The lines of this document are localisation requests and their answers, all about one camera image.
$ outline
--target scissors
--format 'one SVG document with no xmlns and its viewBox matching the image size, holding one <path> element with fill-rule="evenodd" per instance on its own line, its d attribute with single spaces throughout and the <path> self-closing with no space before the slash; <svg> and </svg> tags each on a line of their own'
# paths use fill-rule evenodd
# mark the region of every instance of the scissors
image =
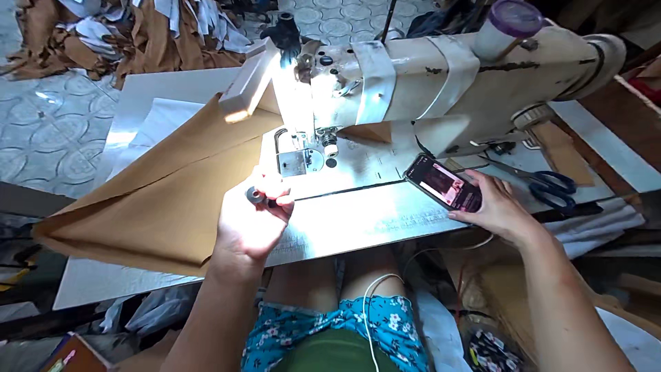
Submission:
<svg viewBox="0 0 661 372">
<path fill-rule="evenodd" d="M 526 172 L 518 168 L 511 167 L 505 163 L 501 163 L 484 156 L 478 156 L 488 161 L 498 169 L 506 171 L 511 175 L 515 175 L 516 177 L 527 181 L 530 193 L 538 201 L 541 201 L 542 203 L 560 211 L 567 216 L 574 214 L 576 201 L 571 196 L 569 196 L 576 192 L 576 182 L 574 182 L 573 179 L 554 171 L 536 171 L 534 173 Z M 545 195 L 552 195 L 562 200 L 565 205 L 555 203 Z"/>
</svg>

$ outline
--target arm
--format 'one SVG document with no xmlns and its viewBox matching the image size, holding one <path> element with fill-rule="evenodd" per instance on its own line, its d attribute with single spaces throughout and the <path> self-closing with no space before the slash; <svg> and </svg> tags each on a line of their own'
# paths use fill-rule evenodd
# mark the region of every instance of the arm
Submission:
<svg viewBox="0 0 661 372">
<path fill-rule="evenodd" d="M 278 207 L 253 205 L 244 192 L 255 186 Z M 293 199 L 280 175 L 253 174 L 223 199 L 218 238 L 190 316 L 162 372 L 239 371 L 252 328 L 252 309 L 266 257 L 292 215 Z"/>
<path fill-rule="evenodd" d="M 541 371 L 633 372 L 582 290 L 562 244 L 512 196 L 509 183 L 467 171 L 480 187 L 476 213 L 450 212 L 511 241 L 524 260 Z"/>
</svg>

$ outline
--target smartphone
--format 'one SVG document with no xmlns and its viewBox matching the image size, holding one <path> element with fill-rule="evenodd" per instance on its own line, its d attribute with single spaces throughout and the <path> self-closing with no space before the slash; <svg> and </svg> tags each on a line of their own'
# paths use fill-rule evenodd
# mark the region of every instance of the smartphone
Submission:
<svg viewBox="0 0 661 372">
<path fill-rule="evenodd" d="M 404 178 L 451 210 L 477 212 L 482 205 L 480 189 L 426 154 L 420 154 Z"/>
</svg>

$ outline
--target blue floral shorts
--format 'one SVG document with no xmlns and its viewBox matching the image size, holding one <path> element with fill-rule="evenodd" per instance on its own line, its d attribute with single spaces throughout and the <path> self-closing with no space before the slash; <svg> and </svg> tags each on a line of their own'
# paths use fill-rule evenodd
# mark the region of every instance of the blue floral shorts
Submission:
<svg viewBox="0 0 661 372">
<path fill-rule="evenodd" d="M 241 370 L 269 371 L 300 341 L 329 328 L 351 330 L 367 338 L 362 305 L 362 297 L 342 300 L 338 310 L 320 313 L 261 302 L 259 317 L 243 350 Z M 413 324 L 411 302 L 407 298 L 375 295 L 367 299 L 365 311 L 372 340 L 402 372 L 428 370 L 427 356 Z"/>
</svg>

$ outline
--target blue scissors handle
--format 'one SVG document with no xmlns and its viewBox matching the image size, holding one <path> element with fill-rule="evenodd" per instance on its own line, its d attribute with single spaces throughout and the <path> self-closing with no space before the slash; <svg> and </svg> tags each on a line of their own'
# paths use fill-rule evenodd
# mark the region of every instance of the blue scissors handle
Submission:
<svg viewBox="0 0 661 372">
<path fill-rule="evenodd" d="M 565 195 L 576 192 L 576 182 L 573 179 L 553 171 L 536 171 L 531 178 L 546 185 L 550 189 L 558 190 Z"/>
<path fill-rule="evenodd" d="M 576 208 L 576 201 L 564 191 L 561 191 L 558 187 L 549 187 L 542 185 L 541 183 L 531 183 L 528 185 L 530 193 L 542 203 L 548 205 L 549 207 L 559 210 L 562 214 L 566 216 L 571 216 L 574 214 L 574 209 Z M 564 205 L 560 205 L 551 199 L 547 198 L 546 195 L 552 195 L 564 202 Z"/>
</svg>

